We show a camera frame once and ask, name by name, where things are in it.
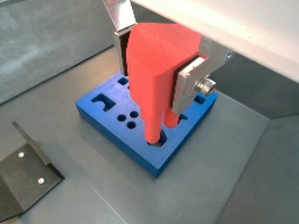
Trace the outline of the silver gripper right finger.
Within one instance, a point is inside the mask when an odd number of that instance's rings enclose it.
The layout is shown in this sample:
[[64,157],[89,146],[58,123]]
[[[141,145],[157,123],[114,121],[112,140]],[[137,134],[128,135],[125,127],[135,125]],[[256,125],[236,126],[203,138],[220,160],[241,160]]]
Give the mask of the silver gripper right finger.
[[213,40],[200,40],[197,54],[176,71],[171,106],[176,115],[189,107],[197,93],[211,94],[216,83],[209,75],[227,63],[232,55],[233,52]]

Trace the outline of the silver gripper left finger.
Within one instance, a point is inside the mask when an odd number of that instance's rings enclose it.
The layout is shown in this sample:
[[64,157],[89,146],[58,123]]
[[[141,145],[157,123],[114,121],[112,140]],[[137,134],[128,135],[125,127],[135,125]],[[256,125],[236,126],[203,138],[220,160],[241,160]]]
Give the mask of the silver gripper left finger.
[[118,53],[120,72],[127,75],[127,43],[136,17],[129,0],[102,0],[114,26],[114,44]]

